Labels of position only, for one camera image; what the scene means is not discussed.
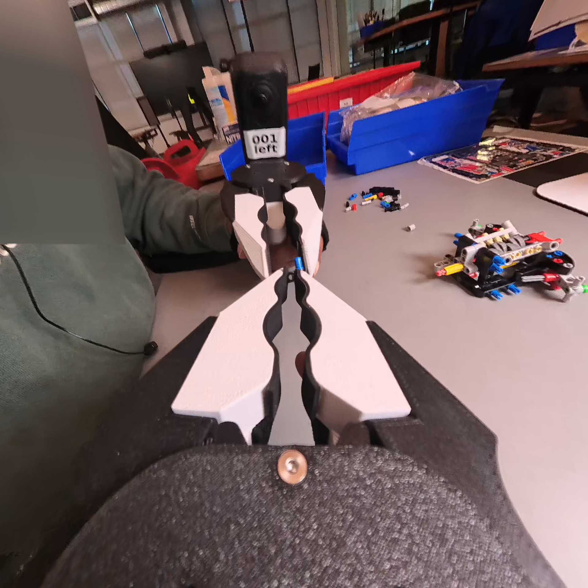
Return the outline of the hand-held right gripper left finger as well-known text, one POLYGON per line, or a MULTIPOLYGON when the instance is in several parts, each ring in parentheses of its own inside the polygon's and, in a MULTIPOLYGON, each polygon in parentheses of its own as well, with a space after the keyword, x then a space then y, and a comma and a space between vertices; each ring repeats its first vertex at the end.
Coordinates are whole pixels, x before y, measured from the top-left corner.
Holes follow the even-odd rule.
POLYGON ((232 422, 246 443, 268 443, 281 399, 273 340, 285 300, 282 269, 219 314, 172 402, 174 414, 232 422))

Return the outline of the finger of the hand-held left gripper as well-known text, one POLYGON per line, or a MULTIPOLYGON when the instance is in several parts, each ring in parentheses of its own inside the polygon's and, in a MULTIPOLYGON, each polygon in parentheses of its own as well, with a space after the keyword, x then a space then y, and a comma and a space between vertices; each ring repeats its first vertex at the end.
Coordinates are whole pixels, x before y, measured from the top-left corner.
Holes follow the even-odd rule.
POLYGON ((287 233, 303 261, 305 271, 314 276, 322 253, 323 212, 310 187, 294 187, 284 194, 287 233))
POLYGON ((271 273, 266 222, 266 203, 261 196, 235 195, 233 229, 247 260, 262 280, 271 273))

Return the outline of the person's left forearm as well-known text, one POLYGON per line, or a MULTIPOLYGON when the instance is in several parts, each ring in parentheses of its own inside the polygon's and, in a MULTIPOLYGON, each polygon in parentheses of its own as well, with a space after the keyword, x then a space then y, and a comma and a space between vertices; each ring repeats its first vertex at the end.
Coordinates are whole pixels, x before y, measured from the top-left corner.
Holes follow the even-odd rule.
POLYGON ((134 155, 108 145, 123 228, 141 253, 205 254, 237 251, 218 192, 193 189, 148 171, 134 155))

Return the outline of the pile of small lego pieces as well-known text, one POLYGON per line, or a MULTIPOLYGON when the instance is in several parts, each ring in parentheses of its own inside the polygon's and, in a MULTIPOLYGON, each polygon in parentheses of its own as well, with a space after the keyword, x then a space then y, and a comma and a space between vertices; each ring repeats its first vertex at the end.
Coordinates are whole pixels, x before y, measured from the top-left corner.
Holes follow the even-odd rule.
POLYGON ((345 201, 344 212, 354 212, 357 206, 367 206, 377 203, 384 212, 398 212, 409 207, 402 199, 401 191, 395 187, 372 187, 360 194, 352 194, 345 201))

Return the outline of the lego car chassis assembly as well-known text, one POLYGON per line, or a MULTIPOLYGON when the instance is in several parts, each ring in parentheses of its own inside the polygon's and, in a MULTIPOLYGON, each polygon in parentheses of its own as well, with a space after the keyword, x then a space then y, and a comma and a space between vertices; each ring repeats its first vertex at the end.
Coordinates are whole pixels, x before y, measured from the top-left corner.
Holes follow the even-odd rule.
POLYGON ((527 285, 543 285, 562 301, 587 293, 587 279, 575 275, 575 260, 562 239, 544 231, 520 232, 511 221, 481 224, 454 234, 455 252, 435 263, 436 277, 452 277, 475 298, 500 300, 527 285))

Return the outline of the printed lego instruction booklet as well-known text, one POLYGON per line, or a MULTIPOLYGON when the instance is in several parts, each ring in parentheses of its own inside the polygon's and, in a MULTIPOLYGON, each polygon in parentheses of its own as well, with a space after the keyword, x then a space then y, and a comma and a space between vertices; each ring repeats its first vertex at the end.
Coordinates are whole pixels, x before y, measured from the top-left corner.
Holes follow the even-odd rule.
POLYGON ((568 143, 496 136, 484 138, 474 145, 422 157, 418 163, 480 184, 583 152, 587 152, 587 148, 568 143))

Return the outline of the person's left hand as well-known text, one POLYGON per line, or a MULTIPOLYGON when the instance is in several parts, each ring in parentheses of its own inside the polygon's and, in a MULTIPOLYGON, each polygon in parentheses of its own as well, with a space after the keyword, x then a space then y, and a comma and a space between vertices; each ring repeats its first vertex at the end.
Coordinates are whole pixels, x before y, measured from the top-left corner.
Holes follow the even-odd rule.
POLYGON ((295 259, 299 256, 298 250, 290 241, 286 240, 277 245, 269 247, 270 264, 272 271, 286 268, 289 272, 296 269, 295 259))

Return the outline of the white cardboard box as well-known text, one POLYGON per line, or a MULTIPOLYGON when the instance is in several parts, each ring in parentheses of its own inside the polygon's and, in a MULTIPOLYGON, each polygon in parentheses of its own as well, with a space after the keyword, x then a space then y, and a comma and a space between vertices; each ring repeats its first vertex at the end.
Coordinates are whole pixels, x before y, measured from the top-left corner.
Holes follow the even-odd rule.
POLYGON ((221 72, 214 67, 203 66, 202 85, 209 100, 218 135, 223 135, 225 128, 237 123, 231 74, 221 72))

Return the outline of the black monitor screen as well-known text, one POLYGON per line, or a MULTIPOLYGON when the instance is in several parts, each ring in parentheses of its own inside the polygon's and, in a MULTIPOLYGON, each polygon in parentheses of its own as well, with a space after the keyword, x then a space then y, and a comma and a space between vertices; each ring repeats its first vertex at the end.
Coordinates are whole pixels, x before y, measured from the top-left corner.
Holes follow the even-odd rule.
POLYGON ((158 116, 170 114, 169 104, 176 111, 190 105, 189 97, 209 108, 202 79, 203 67, 212 65, 212 58, 204 42, 129 63, 142 95, 158 116))

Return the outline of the red plastic container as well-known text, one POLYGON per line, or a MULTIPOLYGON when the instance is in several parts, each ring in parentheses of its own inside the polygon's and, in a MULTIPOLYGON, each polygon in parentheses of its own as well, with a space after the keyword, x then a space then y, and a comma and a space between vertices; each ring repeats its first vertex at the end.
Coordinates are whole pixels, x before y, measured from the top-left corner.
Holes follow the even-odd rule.
POLYGON ((201 183, 196 167, 205 153, 206 148, 198 148, 194 141, 182 139, 169 147, 162 158, 144 158, 142 163, 148 171, 158 172, 166 179, 199 189, 201 183))

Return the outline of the blue pencil cup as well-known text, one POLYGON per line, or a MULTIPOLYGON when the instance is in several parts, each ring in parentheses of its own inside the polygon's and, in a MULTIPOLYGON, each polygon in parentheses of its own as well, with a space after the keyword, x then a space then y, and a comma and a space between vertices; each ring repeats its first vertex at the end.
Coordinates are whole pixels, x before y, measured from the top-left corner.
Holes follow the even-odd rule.
POLYGON ((386 11, 383 8, 380 11, 371 10, 359 17, 359 34, 360 39, 369 38, 372 34, 381 31, 393 22, 393 19, 386 18, 386 11))

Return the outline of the clear bags of parts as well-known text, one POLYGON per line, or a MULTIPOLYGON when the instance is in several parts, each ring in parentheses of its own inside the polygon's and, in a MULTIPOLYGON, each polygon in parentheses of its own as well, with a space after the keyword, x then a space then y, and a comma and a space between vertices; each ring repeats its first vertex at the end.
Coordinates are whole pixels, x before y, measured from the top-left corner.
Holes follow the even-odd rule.
POLYGON ((457 81, 419 72, 408 73, 361 103, 349 107, 342 114, 342 140, 349 140, 353 124, 357 121, 451 96, 461 91, 462 86, 457 81))

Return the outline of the person's green sweatshirt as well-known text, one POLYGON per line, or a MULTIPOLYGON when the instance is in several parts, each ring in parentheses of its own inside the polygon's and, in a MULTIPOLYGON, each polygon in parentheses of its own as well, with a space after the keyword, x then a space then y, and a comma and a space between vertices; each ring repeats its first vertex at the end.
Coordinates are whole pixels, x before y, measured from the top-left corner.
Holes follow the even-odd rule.
POLYGON ((155 294, 130 242, 1 258, 1 554, 36 549, 112 395, 141 372, 155 294))

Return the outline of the wooden desk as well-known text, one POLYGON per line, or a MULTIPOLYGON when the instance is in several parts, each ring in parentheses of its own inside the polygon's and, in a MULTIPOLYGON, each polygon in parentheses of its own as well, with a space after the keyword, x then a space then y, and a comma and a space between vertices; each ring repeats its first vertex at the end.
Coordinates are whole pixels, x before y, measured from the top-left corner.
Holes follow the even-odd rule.
POLYGON ((383 52, 383 66, 387 67, 395 60, 395 50, 400 38, 408 29, 428 27, 429 56, 426 70, 430 75, 445 77, 450 72, 450 29, 452 20, 462 17, 463 25, 467 19, 483 4, 483 1, 446 1, 445 5, 426 13, 399 20, 389 26, 380 28, 365 38, 359 39, 356 47, 362 47, 366 53, 383 52))
POLYGON ((529 51, 483 65, 482 72, 505 72, 529 68, 551 68, 587 63, 587 45, 529 51))

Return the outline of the large white paper sheet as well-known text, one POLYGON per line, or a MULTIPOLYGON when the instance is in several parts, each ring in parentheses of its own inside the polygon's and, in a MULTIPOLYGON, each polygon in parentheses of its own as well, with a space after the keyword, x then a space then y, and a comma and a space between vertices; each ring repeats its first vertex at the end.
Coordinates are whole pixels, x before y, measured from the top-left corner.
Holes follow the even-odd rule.
POLYGON ((563 26, 587 20, 587 1, 543 1, 533 24, 529 41, 563 26))

